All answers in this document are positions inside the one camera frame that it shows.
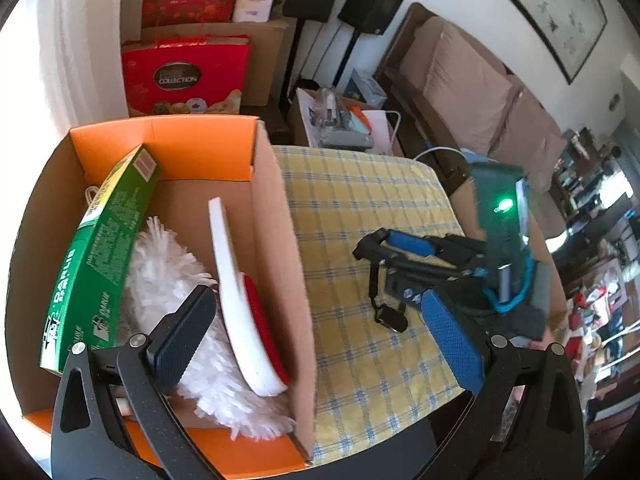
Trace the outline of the person's right hand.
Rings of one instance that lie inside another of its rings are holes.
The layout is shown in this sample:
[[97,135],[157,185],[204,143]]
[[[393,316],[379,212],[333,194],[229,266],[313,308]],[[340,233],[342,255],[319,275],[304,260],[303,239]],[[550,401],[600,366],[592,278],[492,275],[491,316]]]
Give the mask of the person's right hand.
[[533,340],[528,348],[532,350],[546,351],[552,344],[562,344],[565,346],[568,338],[570,338],[570,332],[566,328],[558,328],[552,330],[550,326],[547,326],[544,330],[541,340]]

